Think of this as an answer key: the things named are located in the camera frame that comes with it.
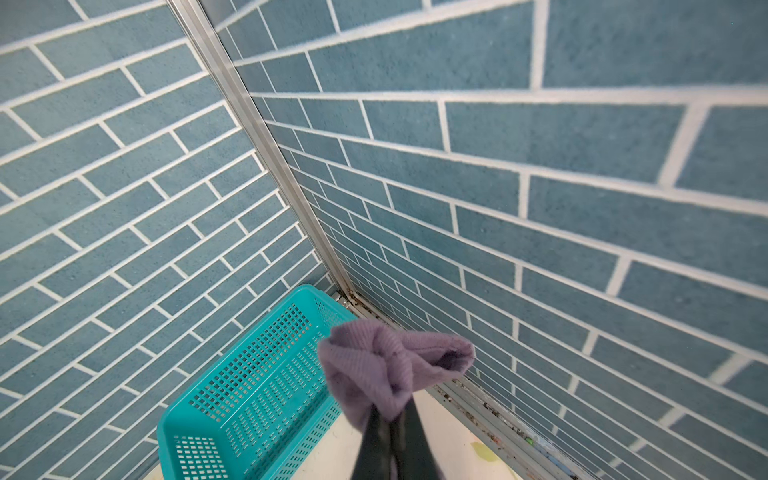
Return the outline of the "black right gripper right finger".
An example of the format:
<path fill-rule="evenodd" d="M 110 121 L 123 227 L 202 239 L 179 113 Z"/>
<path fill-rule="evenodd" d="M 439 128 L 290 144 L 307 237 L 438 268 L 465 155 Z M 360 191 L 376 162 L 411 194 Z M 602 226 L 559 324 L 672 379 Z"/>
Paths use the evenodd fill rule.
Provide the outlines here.
<path fill-rule="evenodd" d="M 392 461 L 393 479 L 441 478 L 413 398 L 392 422 Z"/>

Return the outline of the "purple trousers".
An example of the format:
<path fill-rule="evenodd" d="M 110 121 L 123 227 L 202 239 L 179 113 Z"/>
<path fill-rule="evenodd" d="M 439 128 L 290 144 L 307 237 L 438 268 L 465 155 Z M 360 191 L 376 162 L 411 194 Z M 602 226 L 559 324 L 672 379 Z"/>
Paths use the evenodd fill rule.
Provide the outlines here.
<path fill-rule="evenodd" d="M 415 392 L 462 377 L 476 358 L 463 337 L 400 331 L 375 319 L 333 327 L 317 353 L 328 390 L 359 432 L 373 409 L 391 422 Z"/>

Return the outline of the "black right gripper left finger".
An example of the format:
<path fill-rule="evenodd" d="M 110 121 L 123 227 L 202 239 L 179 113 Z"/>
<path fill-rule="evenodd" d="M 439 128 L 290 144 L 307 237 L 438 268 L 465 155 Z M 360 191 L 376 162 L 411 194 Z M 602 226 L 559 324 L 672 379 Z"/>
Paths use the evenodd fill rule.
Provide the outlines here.
<path fill-rule="evenodd" d="M 352 480 L 390 480 L 392 470 L 391 428 L 372 407 L 352 472 Z"/>

